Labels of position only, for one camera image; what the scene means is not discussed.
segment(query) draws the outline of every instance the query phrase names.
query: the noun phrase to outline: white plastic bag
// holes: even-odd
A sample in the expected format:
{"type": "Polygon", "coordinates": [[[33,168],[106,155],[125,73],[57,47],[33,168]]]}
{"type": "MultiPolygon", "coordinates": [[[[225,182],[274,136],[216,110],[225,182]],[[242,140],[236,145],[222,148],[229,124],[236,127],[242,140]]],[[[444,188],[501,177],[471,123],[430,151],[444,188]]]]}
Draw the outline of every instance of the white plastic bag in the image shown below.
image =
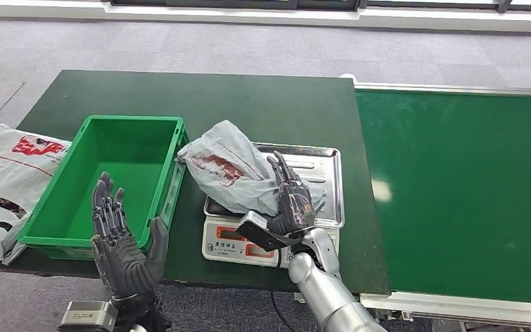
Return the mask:
{"type": "MultiPolygon", "coordinates": [[[[201,190],[234,213],[278,215],[278,185],[272,166],[228,120],[214,125],[178,152],[201,190]]],[[[326,192],[311,188],[316,210],[326,192]]]]}
{"type": "Polygon", "coordinates": [[[17,233],[71,143],[0,124],[0,262],[9,264],[25,248],[17,233]]]}

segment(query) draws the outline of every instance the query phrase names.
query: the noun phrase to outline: gray carpet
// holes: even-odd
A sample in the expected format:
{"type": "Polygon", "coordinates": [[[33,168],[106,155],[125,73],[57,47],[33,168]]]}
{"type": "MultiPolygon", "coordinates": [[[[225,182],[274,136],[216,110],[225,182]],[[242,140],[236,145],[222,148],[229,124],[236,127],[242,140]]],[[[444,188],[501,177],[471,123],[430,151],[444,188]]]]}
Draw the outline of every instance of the gray carpet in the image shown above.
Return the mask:
{"type": "MultiPolygon", "coordinates": [[[[0,122],[17,126],[61,69],[250,73],[362,82],[531,88],[531,36],[348,28],[0,19],[0,122]]],[[[162,287],[173,331],[287,331],[268,293],[162,287]]],[[[299,331],[304,305],[279,294],[299,331]]],[[[0,331],[53,331],[67,302],[106,299],[99,280],[0,273],[0,331]]],[[[426,321],[388,322],[428,331],[426,321]]]]}

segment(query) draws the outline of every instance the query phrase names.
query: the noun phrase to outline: digital scale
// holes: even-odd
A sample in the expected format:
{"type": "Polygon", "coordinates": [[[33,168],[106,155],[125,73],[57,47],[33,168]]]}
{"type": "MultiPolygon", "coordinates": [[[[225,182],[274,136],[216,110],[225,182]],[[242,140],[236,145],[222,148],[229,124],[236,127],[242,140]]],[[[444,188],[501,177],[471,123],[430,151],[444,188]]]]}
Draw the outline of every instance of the digital scale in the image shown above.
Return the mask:
{"type": "MultiPolygon", "coordinates": [[[[301,147],[253,143],[263,157],[280,152],[296,174],[309,188],[326,191],[326,198],[317,212],[315,225],[327,231],[339,252],[339,229],[345,222],[343,187],[341,177],[341,154],[337,149],[325,147],[301,147]]],[[[204,207],[207,218],[203,231],[203,256],[214,261],[230,261],[240,264],[276,266],[276,251],[266,252],[256,244],[235,232],[242,214],[235,214],[207,197],[204,207]]],[[[293,258],[288,247],[281,249],[280,266],[287,268],[293,258]]]]}

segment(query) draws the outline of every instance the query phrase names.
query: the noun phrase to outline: green plastic crate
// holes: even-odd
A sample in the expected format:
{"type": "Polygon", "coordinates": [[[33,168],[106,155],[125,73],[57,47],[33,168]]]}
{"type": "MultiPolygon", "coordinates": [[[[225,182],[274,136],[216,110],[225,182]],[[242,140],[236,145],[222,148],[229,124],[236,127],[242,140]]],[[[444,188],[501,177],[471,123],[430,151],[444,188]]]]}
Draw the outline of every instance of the green plastic crate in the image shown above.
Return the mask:
{"type": "Polygon", "coordinates": [[[154,217],[169,230],[185,170],[176,152],[187,143],[182,118],[88,117],[18,241],[54,259],[93,259],[92,191],[108,172],[113,194],[125,189],[127,224],[146,250],[154,217]]]}

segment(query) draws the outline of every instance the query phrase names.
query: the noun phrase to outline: metal tray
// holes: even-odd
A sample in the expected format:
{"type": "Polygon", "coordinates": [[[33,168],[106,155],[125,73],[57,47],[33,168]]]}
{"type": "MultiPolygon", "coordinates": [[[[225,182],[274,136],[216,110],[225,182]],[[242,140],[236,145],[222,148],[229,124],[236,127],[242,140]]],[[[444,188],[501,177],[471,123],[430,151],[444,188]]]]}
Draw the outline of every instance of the metal tray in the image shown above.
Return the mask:
{"type": "MultiPolygon", "coordinates": [[[[253,143],[264,157],[280,152],[288,165],[309,187],[326,190],[323,208],[317,214],[315,225],[326,228],[341,228],[345,224],[343,207],[343,182],[341,176],[341,153],[328,147],[302,147],[298,145],[278,145],[253,143]]],[[[241,218],[207,197],[204,207],[207,216],[241,218]]]]}

